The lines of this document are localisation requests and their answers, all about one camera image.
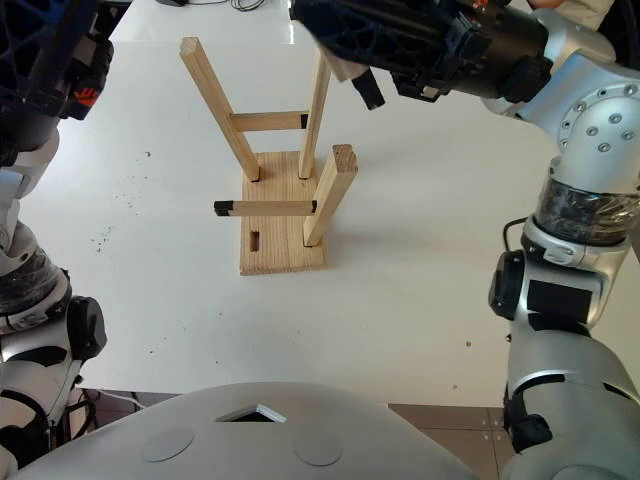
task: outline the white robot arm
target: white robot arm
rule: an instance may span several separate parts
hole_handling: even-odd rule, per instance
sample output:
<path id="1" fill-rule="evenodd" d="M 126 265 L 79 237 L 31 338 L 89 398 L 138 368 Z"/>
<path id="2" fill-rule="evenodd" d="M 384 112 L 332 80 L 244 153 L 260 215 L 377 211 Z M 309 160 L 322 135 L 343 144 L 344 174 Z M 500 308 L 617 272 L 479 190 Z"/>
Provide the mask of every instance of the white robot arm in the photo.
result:
<path id="1" fill-rule="evenodd" d="M 55 153 L 57 118 L 86 114 L 111 57 L 105 39 L 85 38 L 97 0 L 67 3 L 66 25 L 75 18 L 83 27 L 67 37 L 64 61 L 45 55 L 51 65 L 75 69 L 63 76 L 63 93 L 38 77 L 30 89 L 11 90 L 15 102 L 2 103 L 3 113 L 22 122 L 2 131 L 0 472 L 53 480 L 474 478 L 389 410 L 304 384 L 184 395 L 45 455 L 81 364 L 106 341 L 97 303 L 71 296 L 66 273 L 17 221 L 17 200 Z M 505 426 L 518 455 L 504 477 L 637 479 L 640 396 L 589 330 L 640 214 L 640 74 L 617 65 L 594 31 L 553 11 L 527 15 L 507 3 L 294 0 L 291 14 L 332 66 L 355 72 L 370 108 L 384 103 L 368 69 L 377 66 L 391 71 L 401 95 L 436 101 L 450 90 L 468 92 L 557 142 L 522 249 L 507 248 L 490 294 L 494 311 L 512 321 Z M 595 12 L 598 19 L 604 11 Z M 5 301 L 10 307 L 2 309 Z"/>

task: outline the cable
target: cable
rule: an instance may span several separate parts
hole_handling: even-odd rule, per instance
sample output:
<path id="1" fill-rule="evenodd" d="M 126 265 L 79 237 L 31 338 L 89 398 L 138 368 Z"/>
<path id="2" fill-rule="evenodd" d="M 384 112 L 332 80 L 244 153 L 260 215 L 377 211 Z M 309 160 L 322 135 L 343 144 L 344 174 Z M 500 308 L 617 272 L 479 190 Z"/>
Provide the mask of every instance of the cable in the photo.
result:
<path id="1" fill-rule="evenodd" d="M 147 408 L 144 405 L 142 405 L 139 401 L 137 401 L 135 398 L 123 397 L 123 396 L 120 396 L 120 395 L 116 395 L 115 393 L 105 392 L 104 390 L 98 390 L 98 392 L 100 392 L 102 395 L 106 395 L 107 397 L 117 398 L 119 400 L 124 400 L 125 402 L 131 402 L 134 405 L 137 405 L 138 407 L 140 407 L 141 409 Z"/>
<path id="2" fill-rule="evenodd" d="M 82 424 L 82 426 L 80 427 L 80 430 L 78 430 L 78 433 L 75 434 L 75 436 L 72 438 L 72 440 L 77 440 L 78 438 L 80 438 L 81 436 L 83 436 L 85 433 L 87 433 L 87 430 L 89 430 L 89 426 L 91 425 L 91 423 L 95 420 L 96 418 L 96 406 L 93 402 L 87 400 L 85 402 L 80 402 L 80 403 L 84 403 L 85 405 L 82 405 L 83 407 L 89 407 L 89 413 L 87 414 L 87 418 L 85 418 L 84 423 Z M 78 404 L 74 405 L 74 409 L 77 410 Z"/>
<path id="3" fill-rule="evenodd" d="M 527 218 L 529 217 L 523 217 L 523 218 L 518 218 L 517 220 L 512 220 L 509 223 L 507 223 L 502 229 L 502 241 L 504 242 L 504 249 L 507 252 L 511 251 L 511 248 L 509 247 L 509 229 L 515 225 L 520 225 L 521 223 L 526 222 Z"/>
<path id="4" fill-rule="evenodd" d="M 629 36 L 629 64 L 632 68 L 637 68 L 640 63 L 640 31 L 632 0 L 622 0 L 621 8 Z"/>
<path id="5" fill-rule="evenodd" d="M 264 5 L 266 0 L 255 0 L 253 3 L 250 3 L 249 5 L 243 5 L 242 2 L 243 0 L 231 0 L 231 6 L 239 12 L 251 12 L 253 10 L 260 8 L 262 5 Z"/>
<path id="6" fill-rule="evenodd" d="M 253 0 L 253 2 L 251 2 L 250 0 L 215 0 L 212 2 L 190 1 L 188 4 L 189 5 L 222 5 L 223 3 L 231 2 L 231 6 L 233 7 L 233 9 L 237 10 L 238 12 L 252 12 L 260 8 L 262 5 L 264 5 L 266 1 L 267 0 Z"/>
<path id="7" fill-rule="evenodd" d="M 133 397 L 134 400 L 136 400 L 137 402 L 140 401 L 140 399 L 138 398 L 138 394 L 136 392 L 129 392 L 131 394 L 131 396 Z M 133 405 L 133 410 L 136 412 L 140 411 L 140 407 L 138 407 L 137 405 Z"/>
<path id="8" fill-rule="evenodd" d="M 189 5 L 220 5 L 227 3 L 229 0 L 218 0 L 217 2 L 189 2 Z"/>

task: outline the floor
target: floor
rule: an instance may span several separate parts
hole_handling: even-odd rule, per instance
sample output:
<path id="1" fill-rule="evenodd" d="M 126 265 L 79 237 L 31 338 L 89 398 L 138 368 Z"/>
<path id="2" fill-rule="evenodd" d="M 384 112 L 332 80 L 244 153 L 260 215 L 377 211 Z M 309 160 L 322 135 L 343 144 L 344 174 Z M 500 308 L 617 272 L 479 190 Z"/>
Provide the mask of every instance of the floor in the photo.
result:
<path id="1" fill-rule="evenodd" d="M 140 407 L 174 397 L 172 394 L 86 390 L 96 405 L 96 417 L 90 430 L 120 420 Z M 115 398 L 114 394 L 125 398 Z M 425 435 L 462 460 L 480 480 L 497 480 L 513 448 L 503 429 L 502 409 L 485 407 L 444 407 L 434 405 L 389 404 L 389 408 Z"/>

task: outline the light wood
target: light wood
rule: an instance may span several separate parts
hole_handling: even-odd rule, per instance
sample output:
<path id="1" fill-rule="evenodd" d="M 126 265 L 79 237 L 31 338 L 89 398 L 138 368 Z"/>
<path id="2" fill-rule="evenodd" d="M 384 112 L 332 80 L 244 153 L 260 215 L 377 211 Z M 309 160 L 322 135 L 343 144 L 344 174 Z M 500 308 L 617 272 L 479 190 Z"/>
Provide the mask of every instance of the light wood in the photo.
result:
<path id="1" fill-rule="evenodd" d="M 316 143 L 324 112 L 324 102 L 327 98 L 329 81 L 331 80 L 331 69 L 324 59 L 322 53 L 316 52 L 316 66 L 313 77 L 313 90 L 311 91 L 311 101 L 309 104 L 309 120 L 307 122 L 307 132 L 304 145 L 300 150 L 298 176 L 309 178 L 311 169 L 315 164 Z"/>
<path id="2" fill-rule="evenodd" d="M 213 208 L 220 217 L 305 217 L 315 213 L 316 205 L 315 200 L 243 200 L 215 202 Z"/>
<path id="3" fill-rule="evenodd" d="M 224 94 L 224 90 L 211 68 L 200 41 L 196 37 L 182 39 L 180 57 L 191 74 L 202 98 L 218 122 L 220 130 L 227 139 L 242 170 L 251 181 L 260 178 L 260 167 L 242 132 L 236 130 L 231 121 L 233 109 Z"/>
<path id="4" fill-rule="evenodd" d="M 242 185 L 244 201 L 312 200 L 315 168 L 307 180 L 298 178 L 298 152 L 258 153 L 259 182 Z M 240 274 L 297 272 L 325 268 L 323 242 L 303 244 L 305 217 L 242 217 Z"/>
<path id="5" fill-rule="evenodd" d="M 309 112 L 266 112 L 232 113 L 231 121 L 241 132 L 260 132 L 264 130 L 304 130 L 307 128 Z"/>
<path id="6" fill-rule="evenodd" d="M 340 201 L 358 173 L 356 155 L 351 145 L 334 145 L 322 170 L 313 198 L 318 202 L 316 214 L 304 221 L 304 244 L 317 245 L 329 226 Z"/>
<path id="7" fill-rule="evenodd" d="M 324 60 L 329 64 L 331 73 L 340 83 L 359 77 L 369 68 L 367 65 L 361 63 L 342 60 L 324 47 L 318 46 L 318 50 L 320 50 L 324 56 Z"/>

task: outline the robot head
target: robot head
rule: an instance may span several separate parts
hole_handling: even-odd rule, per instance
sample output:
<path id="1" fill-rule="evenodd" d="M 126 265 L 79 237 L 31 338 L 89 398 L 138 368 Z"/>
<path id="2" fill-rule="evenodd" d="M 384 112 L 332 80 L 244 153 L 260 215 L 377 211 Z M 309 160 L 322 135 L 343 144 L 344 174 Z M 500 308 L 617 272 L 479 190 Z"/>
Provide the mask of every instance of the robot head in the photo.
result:
<path id="1" fill-rule="evenodd" d="M 391 410 L 303 383 L 176 397 L 70 442 L 16 480 L 476 478 Z"/>

